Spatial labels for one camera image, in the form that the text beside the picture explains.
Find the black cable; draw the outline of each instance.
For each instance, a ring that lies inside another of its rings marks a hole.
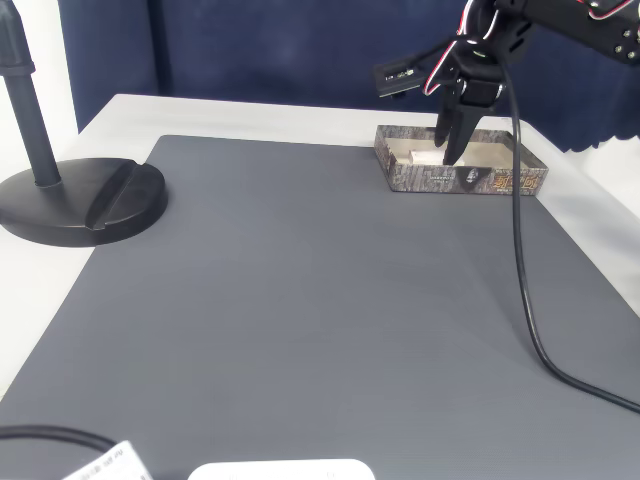
[[[518,282],[520,284],[522,304],[524,306],[524,313],[527,319],[527,327],[529,328],[529,334],[531,335],[531,341],[533,342],[536,353],[538,354],[538,357],[540,358],[542,364],[558,380],[585,393],[594,395],[622,408],[631,410],[634,413],[640,414],[639,404],[603,390],[599,387],[590,385],[586,382],[583,382],[582,380],[578,380],[577,378],[572,377],[568,373],[562,371],[555,363],[553,363],[551,358],[549,358],[549,355],[542,345],[542,340],[540,340],[538,327],[533,315],[533,306],[531,304],[531,295],[529,293],[529,284],[527,282],[527,273],[525,271],[524,265],[524,251],[522,248],[522,222],[520,211],[520,153],[522,150],[522,137],[520,132],[520,109],[518,107],[518,100],[516,98],[513,80],[511,79],[509,68],[507,67],[507,62],[504,60],[500,52],[496,51],[496,49],[486,40],[474,35],[457,35],[439,43],[430,50],[416,54],[412,59],[410,65],[416,66],[420,62],[426,60],[440,50],[445,49],[452,42],[464,40],[473,40],[475,42],[474,46],[480,46],[480,50],[486,50],[488,54],[496,60],[496,62],[500,66],[500,69],[502,70],[505,87],[509,94],[509,103],[511,104],[511,120],[513,123],[513,245],[515,249],[516,268],[518,270]]]
[[[101,453],[106,453],[116,446],[116,442],[113,440],[72,428],[53,427],[49,425],[0,427],[0,440],[17,440],[23,438],[72,443],[97,450]]]

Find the red and white wire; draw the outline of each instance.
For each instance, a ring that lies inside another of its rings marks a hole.
[[[462,11],[462,17],[460,18],[460,27],[458,28],[458,31],[456,32],[456,35],[466,35],[467,34],[467,20],[468,20],[469,11],[471,10],[471,6],[472,5],[473,5],[473,0],[468,0],[467,4],[464,7],[464,10]],[[487,33],[483,37],[484,40],[489,38],[491,33],[493,33],[493,29],[496,26],[497,20],[498,20],[498,11],[496,10],[495,15],[493,16],[493,20],[491,21],[491,25],[489,26],[489,30],[487,31]],[[435,68],[431,72],[431,75],[429,75],[429,78],[427,79],[427,82],[424,84],[424,88],[422,89],[422,92],[425,95],[427,95],[427,96],[431,95],[433,92],[435,92],[440,87],[439,83],[437,83],[435,85],[431,85],[431,83],[433,82],[433,79],[437,75],[438,71],[440,71],[440,68],[442,67],[442,64],[445,62],[445,60],[449,56],[449,53],[451,53],[451,50],[453,50],[453,47],[456,46],[456,43],[457,42],[452,42],[451,45],[449,45],[449,47],[442,54],[442,57],[440,58],[440,60],[436,64]]]
[[[616,8],[614,8],[613,10],[611,10],[610,12],[607,12],[603,15],[596,15],[593,13],[593,10],[589,10],[589,16],[591,18],[593,18],[594,20],[605,20],[609,17],[614,16],[616,13],[618,13],[620,10],[622,10],[623,8],[628,7],[629,5],[631,5],[635,0],[627,0],[626,2],[622,2],[620,5],[618,5]]]

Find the white table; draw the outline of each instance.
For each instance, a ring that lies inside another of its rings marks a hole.
[[[162,135],[372,146],[377,125],[434,126],[436,115],[118,95],[63,159],[143,163]],[[480,128],[510,130],[485,118]],[[640,314],[640,221],[526,123],[523,143],[549,166],[539,199]],[[2,167],[0,180],[15,173]],[[0,229],[0,397],[64,301],[93,249],[33,244]]]

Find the robotic arm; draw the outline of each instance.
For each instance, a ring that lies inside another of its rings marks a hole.
[[[457,35],[482,38],[507,62],[517,61],[535,24],[564,34],[629,65],[640,61],[639,0],[468,0]],[[374,69],[380,96],[421,88],[431,95],[440,87],[443,103],[435,143],[449,139],[444,164],[464,153],[480,119],[494,113],[504,89],[501,69],[473,40],[452,42],[435,68],[420,67],[413,56]]]

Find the white label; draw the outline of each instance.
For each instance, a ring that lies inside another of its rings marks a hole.
[[[409,161],[412,165],[442,165],[444,152],[442,150],[411,150]]]
[[[153,480],[129,442],[113,447],[64,480]]]

